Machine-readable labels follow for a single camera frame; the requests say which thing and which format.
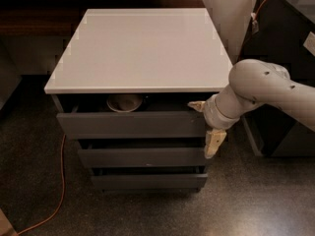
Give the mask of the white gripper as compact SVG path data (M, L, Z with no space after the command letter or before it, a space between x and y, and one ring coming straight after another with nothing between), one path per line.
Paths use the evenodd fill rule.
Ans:
M190 101L188 106L197 112L203 112L206 123L212 130L206 132L205 158L212 158L219 150L226 137L226 131L230 129L240 118L229 118L224 116L216 105L216 95L212 95L208 100Z

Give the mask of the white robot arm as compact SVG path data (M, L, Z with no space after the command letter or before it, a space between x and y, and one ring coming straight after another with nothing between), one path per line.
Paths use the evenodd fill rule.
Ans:
M315 88L297 83L287 69L256 59L237 62L228 75L228 85L205 101L188 106L204 115L208 125L204 155L212 158L226 131L240 117L264 104L276 107L310 130L315 130Z

